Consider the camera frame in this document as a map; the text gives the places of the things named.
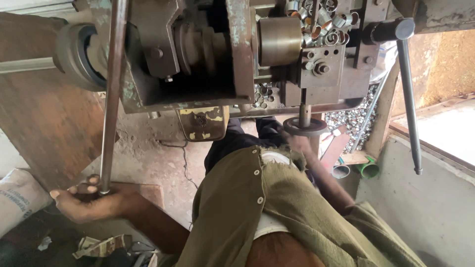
worker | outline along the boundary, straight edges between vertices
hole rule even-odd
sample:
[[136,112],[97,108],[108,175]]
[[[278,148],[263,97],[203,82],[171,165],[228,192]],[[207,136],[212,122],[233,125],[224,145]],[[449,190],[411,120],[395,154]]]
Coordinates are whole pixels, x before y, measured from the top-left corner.
[[273,117],[256,119],[257,138],[229,121],[205,159],[191,231],[129,187],[81,201],[97,192],[98,175],[50,194],[76,223],[129,220],[163,253],[160,267],[425,266],[368,203],[355,204],[308,138],[284,138],[280,127]]

olive green shirt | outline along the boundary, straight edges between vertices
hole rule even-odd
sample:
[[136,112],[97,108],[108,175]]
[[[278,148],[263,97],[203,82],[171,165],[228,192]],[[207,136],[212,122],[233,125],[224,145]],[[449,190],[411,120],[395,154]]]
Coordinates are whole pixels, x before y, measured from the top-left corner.
[[289,157],[296,169],[263,164],[261,150],[240,149],[214,166],[196,193],[182,254],[163,257],[158,266],[244,267],[262,212],[281,221],[327,267],[425,266],[368,203],[347,207],[345,217],[336,212],[303,172],[301,154],[268,149]]

white undershirt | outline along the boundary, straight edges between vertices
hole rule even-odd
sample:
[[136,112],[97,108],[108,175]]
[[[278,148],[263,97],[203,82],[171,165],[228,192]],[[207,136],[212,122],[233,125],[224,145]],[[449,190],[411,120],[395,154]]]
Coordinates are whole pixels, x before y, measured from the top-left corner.
[[[290,162],[289,158],[274,151],[262,151],[261,159],[264,164],[268,162],[276,162],[276,163],[291,165],[292,167],[297,169],[297,166],[293,162]],[[276,218],[269,216],[266,213],[261,213],[261,218],[259,219],[257,230],[256,230],[256,233],[254,234],[254,240],[256,240],[257,238],[263,235],[274,233],[274,232],[290,233],[290,231],[287,229],[287,227],[285,227],[285,225],[283,225],[282,222],[280,222]]]

dark trousers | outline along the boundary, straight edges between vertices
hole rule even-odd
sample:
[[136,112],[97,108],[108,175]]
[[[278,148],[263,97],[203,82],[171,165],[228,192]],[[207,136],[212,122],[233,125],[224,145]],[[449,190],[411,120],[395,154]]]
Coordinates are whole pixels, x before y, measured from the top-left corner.
[[286,144],[285,139],[280,134],[282,124],[275,117],[265,117],[256,119],[256,128],[259,138],[244,133],[239,119],[230,119],[226,129],[226,136],[213,142],[205,158],[206,174],[222,158],[241,148],[260,145],[262,147],[279,147]]

metal lever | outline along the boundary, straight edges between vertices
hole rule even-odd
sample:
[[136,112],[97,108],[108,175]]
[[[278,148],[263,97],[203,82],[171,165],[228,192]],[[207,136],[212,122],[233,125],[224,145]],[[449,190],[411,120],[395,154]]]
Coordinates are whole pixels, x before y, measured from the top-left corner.
[[122,65],[124,63],[125,29],[127,26],[128,0],[113,0],[109,58],[107,61],[107,91],[105,96],[104,133],[101,155],[101,195],[110,191],[112,157],[115,143],[117,110],[122,85]]
[[409,139],[411,142],[412,160],[414,171],[417,175],[422,174],[422,157],[420,154],[419,133],[417,129],[416,105],[414,103],[414,90],[412,88],[411,64],[409,60],[408,40],[398,40],[399,64],[401,68],[402,91],[404,104],[406,105],[406,117],[408,119]]

